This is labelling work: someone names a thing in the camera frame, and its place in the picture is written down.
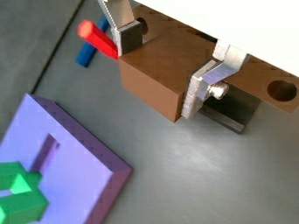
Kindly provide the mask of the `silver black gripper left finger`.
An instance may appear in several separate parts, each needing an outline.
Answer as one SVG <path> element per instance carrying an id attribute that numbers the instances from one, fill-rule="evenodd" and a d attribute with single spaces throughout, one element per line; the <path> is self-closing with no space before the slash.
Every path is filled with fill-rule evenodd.
<path id="1" fill-rule="evenodd" d="M 117 55 L 121 56 L 143 44 L 143 24 L 136 20 L 128 0 L 97 0 L 111 25 Z"/>

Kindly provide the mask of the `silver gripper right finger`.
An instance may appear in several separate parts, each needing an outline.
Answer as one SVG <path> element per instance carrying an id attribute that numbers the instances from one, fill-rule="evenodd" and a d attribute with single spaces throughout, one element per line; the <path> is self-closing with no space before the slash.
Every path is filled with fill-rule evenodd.
<path id="1" fill-rule="evenodd" d="M 218 40 L 212 59 L 191 75 L 181 106 L 184 118 L 192 117 L 210 97 L 223 98 L 230 88 L 223 80 L 239 71 L 247 58 L 247 52 Z"/>

